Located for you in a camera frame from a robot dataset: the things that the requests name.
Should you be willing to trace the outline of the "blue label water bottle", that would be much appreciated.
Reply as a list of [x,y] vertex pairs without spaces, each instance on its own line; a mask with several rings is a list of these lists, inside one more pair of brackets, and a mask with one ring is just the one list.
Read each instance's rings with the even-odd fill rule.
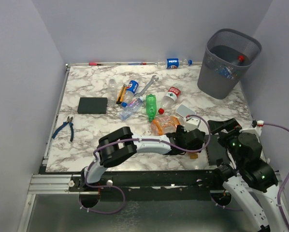
[[234,69],[217,61],[213,57],[207,57],[205,59],[205,65],[208,69],[214,71],[220,76],[223,76],[227,79],[235,79]]

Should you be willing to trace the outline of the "red label clear bottle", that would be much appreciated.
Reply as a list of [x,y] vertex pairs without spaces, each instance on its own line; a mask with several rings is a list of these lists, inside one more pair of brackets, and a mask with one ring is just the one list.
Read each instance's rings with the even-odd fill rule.
[[243,55],[239,55],[236,59],[230,62],[230,66],[232,67],[242,67],[245,62],[245,57]]

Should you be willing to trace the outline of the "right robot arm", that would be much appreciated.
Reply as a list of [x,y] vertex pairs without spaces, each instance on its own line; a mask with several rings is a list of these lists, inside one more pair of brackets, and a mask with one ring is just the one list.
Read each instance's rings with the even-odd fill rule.
[[250,128],[234,119],[208,121],[211,134],[232,156],[236,167],[228,164],[214,169],[212,184],[225,189],[248,216],[258,232],[289,232],[289,214],[281,199],[284,188],[273,168],[261,159],[259,137],[265,122],[254,120]]

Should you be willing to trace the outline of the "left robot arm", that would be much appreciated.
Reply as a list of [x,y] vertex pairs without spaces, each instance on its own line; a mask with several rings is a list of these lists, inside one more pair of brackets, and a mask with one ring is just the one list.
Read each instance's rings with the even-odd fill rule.
[[83,169],[80,185],[87,191],[93,190],[108,168],[124,163],[135,154],[177,156],[198,153],[208,146],[209,141],[205,140],[205,132],[199,129],[186,131],[184,126],[177,126],[175,132],[160,136],[137,135],[130,127],[119,128],[99,139],[93,151],[95,159]]

